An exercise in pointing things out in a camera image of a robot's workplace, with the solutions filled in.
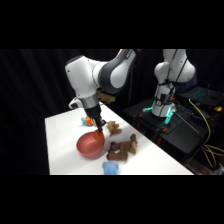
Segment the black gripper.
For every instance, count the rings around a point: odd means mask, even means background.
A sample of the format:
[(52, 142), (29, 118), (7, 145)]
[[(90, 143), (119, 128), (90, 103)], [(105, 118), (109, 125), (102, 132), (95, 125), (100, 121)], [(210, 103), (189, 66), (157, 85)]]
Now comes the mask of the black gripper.
[(101, 108), (100, 105), (97, 104), (96, 106), (92, 108), (87, 108), (85, 110), (87, 116), (92, 119), (96, 124), (98, 131), (101, 132), (103, 130), (103, 127), (106, 125), (105, 120), (101, 120)]

